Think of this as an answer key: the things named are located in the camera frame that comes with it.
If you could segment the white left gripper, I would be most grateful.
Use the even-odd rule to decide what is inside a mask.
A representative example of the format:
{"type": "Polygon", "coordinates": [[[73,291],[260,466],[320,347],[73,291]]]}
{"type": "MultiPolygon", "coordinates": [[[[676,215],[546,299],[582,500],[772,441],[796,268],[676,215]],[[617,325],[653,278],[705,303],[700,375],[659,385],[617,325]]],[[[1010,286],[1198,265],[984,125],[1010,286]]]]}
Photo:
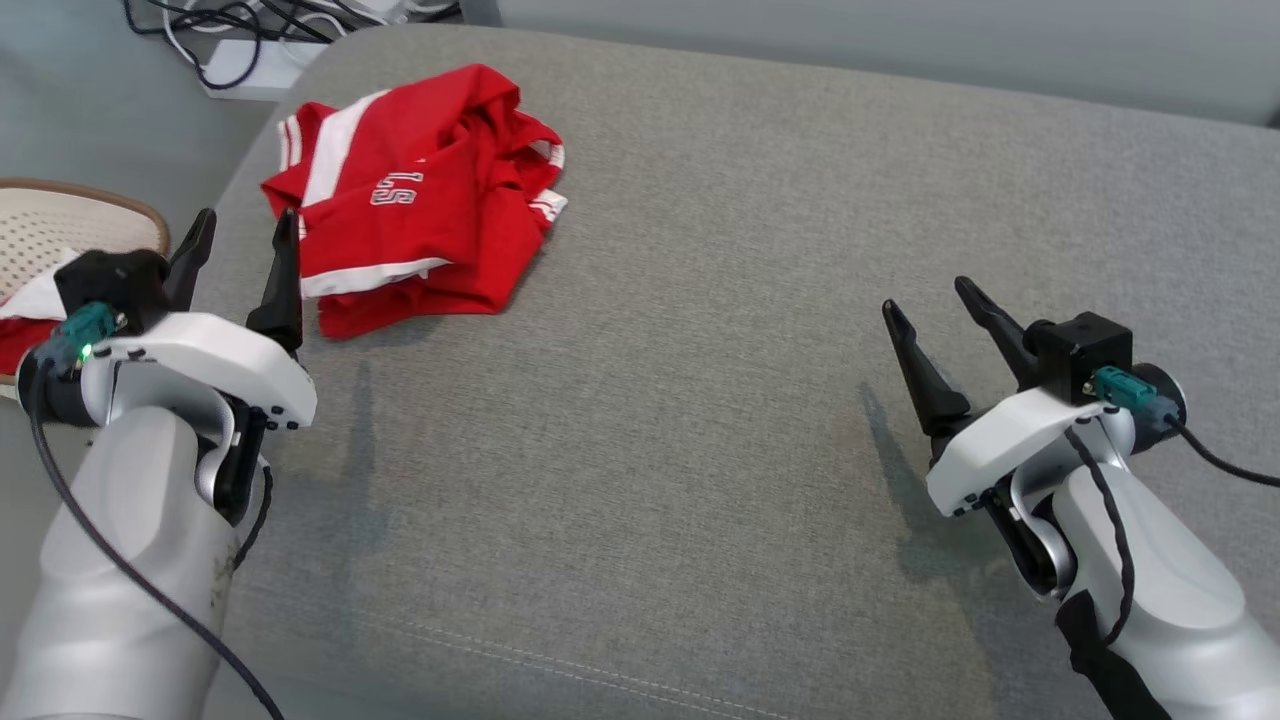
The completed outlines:
{"type": "MultiPolygon", "coordinates": [[[[173,311],[188,311],[198,273],[207,263],[218,224],[212,208],[197,213],[170,258],[165,295],[173,311]]],[[[261,304],[244,327],[210,313],[173,313],[141,336],[115,336],[92,346],[79,375],[86,411],[102,427],[123,410],[125,391],[116,369],[174,372],[198,388],[220,391],[276,416],[283,427],[310,427],[317,393],[310,374],[289,354],[303,343],[300,288],[300,223],[287,208],[271,237],[274,259],[261,304]]]]}

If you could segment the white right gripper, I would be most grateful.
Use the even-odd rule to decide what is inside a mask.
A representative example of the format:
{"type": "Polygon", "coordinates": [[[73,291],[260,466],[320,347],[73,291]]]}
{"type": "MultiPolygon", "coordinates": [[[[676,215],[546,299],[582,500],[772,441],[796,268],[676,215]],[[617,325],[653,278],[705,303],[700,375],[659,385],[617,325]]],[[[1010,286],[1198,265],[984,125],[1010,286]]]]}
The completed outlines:
{"type": "Polygon", "coordinates": [[[1070,429],[1097,462],[1124,468],[1137,442],[1133,415],[1103,404],[1071,406],[1043,389],[1029,389],[1037,386],[1038,360],[1024,346],[1021,325],[972,278],[956,277],[955,291],[974,323],[995,342],[1018,391],[1025,392],[996,404],[963,429],[972,419],[968,397],[923,352],[902,309],[892,299],[883,302],[882,316],[922,432],[959,432],[925,477],[938,511],[950,518],[975,507],[977,498],[1005,477],[1011,478],[1012,488],[1030,493],[1059,486],[1082,465],[1064,438],[1070,429]]]}

